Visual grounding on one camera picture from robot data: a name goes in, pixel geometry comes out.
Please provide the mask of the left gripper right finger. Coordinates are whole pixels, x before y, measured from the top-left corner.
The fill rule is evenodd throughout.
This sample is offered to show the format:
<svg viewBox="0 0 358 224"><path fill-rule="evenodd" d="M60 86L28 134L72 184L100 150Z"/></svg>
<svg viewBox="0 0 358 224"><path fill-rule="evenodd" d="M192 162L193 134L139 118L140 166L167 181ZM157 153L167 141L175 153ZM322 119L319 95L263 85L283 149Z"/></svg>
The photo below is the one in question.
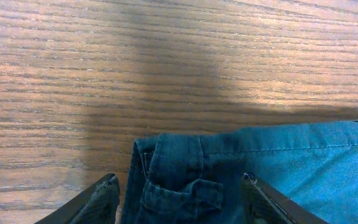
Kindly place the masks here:
<svg viewBox="0 0 358 224"><path fill-rule="evenodd" d="M246 223L327 224L251 172L241 178L240 196Z"/></svg>

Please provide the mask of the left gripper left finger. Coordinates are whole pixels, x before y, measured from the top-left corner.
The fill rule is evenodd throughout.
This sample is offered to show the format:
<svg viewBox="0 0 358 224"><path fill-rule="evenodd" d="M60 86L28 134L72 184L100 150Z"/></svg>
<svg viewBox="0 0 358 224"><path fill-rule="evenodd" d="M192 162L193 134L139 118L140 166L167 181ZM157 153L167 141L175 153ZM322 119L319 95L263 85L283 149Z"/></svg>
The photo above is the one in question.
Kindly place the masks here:
<svg viewBox="0 0 358 224"><path fill-rule="evenodd" d="M108 173L36 224L115 224L119 194L117 176Z"/></svg>

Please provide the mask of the blue denim shorts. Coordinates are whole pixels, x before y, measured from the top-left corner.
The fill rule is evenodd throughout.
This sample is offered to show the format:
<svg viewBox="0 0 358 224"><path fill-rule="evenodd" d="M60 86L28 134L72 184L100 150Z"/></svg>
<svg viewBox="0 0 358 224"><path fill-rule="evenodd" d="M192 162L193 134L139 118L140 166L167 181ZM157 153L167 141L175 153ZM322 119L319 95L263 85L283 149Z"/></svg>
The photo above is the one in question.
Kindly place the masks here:
<svg viewBox="0 0 358 224"><path fill-rule="evenodd" d="M244 223L246 172L329 223L358 223L358 121L138 139L121 222Z"/></svg>

